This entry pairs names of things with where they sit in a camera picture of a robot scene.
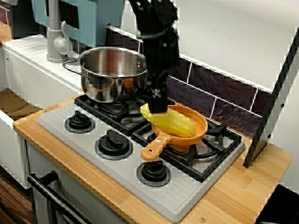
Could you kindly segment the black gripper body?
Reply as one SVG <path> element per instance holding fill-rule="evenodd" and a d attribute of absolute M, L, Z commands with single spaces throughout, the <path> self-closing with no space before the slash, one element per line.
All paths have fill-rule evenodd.
<path fill-rule="evenodd" d="M 167 71 L 179 64 L 178 39 L 176 29 L 167 29 L 160 36 L 155 34 L 142 37 L 150 88 L 162 88 Z"/>

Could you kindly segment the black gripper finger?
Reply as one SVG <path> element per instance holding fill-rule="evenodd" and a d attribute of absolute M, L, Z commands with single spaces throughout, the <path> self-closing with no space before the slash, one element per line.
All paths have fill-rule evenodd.
<path fill-rule="evenodd" d="M 166 87 L 147 88 L 147 101 L 151 113 L 163 113 L 168 108 L 168 92 Z"/>

